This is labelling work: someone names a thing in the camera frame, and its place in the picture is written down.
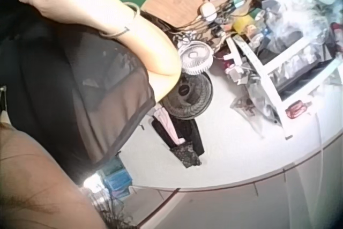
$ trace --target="hand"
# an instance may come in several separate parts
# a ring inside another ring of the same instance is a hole
[[[97,29],[103,29],[106,24],[102,24],[111,16],[118,16],[117,25],[112,27],[112,31],[120,31],[124,15],[128,14],[127,7],[120,0],[19,0],[30,4],[40,11],[40,13],[52,20],[66,24],[83,24]]]

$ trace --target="yellow object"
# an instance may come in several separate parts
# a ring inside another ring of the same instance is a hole
[[[250,15],[237,17],[233,24],[233,28],[235,31],[238,32],[238,34],[242,35],[245,32],[245,28],[248,25],[254,24],[254,22],[254,19]]]

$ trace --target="black fan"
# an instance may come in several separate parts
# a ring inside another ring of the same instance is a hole
[[[202,114],[212,98],[213,86],[206,73],[195,76],[183,73],[162,103],[170,115],[189,120]]]

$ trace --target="white rack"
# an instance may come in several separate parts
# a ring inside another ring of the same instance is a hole
[[[282,127],[285,131],[285,137],[287,139],[291,138],[292,133],[292,126],[291,126],[291,119],[288,118],[286,114],[286,109],[288,109],[292,104],[301,100],[302,97],[308,95],[313,90],[316,89],[328,76],[330,76],[335,69],[337,69],[340,65],[342,65],[343,60],[342,58],[336,58],[333,60],[323,71],[321,71],[315,78],[305,84],[301,89],[295,92],[293,95],[288,97],[286,100],[282,101],[275,85],[271,81],[269,74],[274,71],[276,68],[281,66],[285,61],[289,60],[291,57],[296,55],[299,51],[305,48],[310,41],[301,38],[292,46],[290,46],[287,50],[281,53],[279,56],[274,58],[272,61],[268,62],[268,64],[263,65],[255,53],[251,50],[248,44],[240,37],[236,35],[233,37],[233,40],[236,44],[240,47],[240,49],[245,53],[247,58],[249,59],[250,63],[254,66],[256,72],[261,78],[261,85],[267,94],[271,104],[275,108],[276,112],[280,117],[280,122]]]

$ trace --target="gold bangle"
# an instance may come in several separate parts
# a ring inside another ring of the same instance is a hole
[[[100,32],[100,35],[103,36],[104,38],[108,38],[108,39],[113,39],[113,38],[117,38],[123,34],[125,34],[126,32],[129,32],[129,26],[134,22],[134,20],[140,15],[140,8],[137,4],[133,3],[133,2],[124,2],[123,4],[134,8],[135,10],[135,14],[133,16],[132,22],[130,22],[128,25],[124,26],[124,30],[122,32],[119,33],[114,33],[114,34],[106,34],[104,32]]]

